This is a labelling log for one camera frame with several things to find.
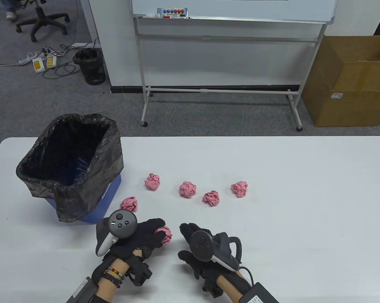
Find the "person's left hand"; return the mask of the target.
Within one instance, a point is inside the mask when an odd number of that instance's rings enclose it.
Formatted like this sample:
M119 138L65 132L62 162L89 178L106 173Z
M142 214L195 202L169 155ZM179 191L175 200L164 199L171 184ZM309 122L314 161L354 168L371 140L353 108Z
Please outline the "person's left hand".
M155 248L161 247L161 243L166 237L164 231L156 231L165 226L165 221L162 218L151 218L147 221L139 223L136 231L128 238L119 239L112 245L103 260L109 256L121 259L128 263L131 256L136 256L134 251L141 251L142 255L138 259L143 262L151 256Z

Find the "person's right hand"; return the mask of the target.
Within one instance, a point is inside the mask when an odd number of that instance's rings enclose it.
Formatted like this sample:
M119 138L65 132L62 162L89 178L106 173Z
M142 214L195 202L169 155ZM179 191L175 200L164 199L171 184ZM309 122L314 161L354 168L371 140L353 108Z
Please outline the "person's right hand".
M194 223L181 224L180 231L190 251L180 251L178 257L193 269L196 279L210 283L217 283L221 276L232 283L242 279L237 274L242 255L239 238L225 232L212 235Z

